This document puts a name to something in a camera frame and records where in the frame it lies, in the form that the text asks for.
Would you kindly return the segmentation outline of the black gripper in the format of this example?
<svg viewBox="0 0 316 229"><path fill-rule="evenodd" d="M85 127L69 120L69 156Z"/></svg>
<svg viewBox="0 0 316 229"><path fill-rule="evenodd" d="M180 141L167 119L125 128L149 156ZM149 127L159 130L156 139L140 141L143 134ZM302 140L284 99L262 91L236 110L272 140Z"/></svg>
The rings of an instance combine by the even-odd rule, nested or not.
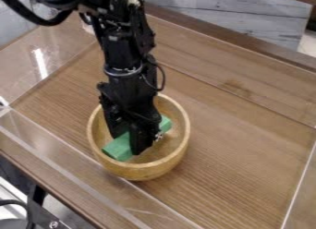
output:
<svg viewBox="0 0 316 229"><path fill-rule="evenodd" d="M101 105L112 137L128 131L133 155L140 155L161 136L163 116L153 104L161 91L156 66L133 69L105 67L109 80L100 82Z"/></svg>

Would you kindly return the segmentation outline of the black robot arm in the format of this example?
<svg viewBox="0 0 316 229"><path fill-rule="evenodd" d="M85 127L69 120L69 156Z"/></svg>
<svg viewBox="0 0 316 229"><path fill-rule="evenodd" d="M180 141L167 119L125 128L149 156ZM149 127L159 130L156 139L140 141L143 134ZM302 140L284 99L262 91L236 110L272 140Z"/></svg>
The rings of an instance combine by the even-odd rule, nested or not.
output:
<svg viewBox="0 0 316 229"><path fill-rule="evenodd" d="M60 11L78 11L96 32L104 50L104 73L98 83L101 105L110 134L128 134L135 155L161 134L163 116L155 98L167 85L167 73L151 54L156 33L147 16L145 0L37 0Z"/></svg>

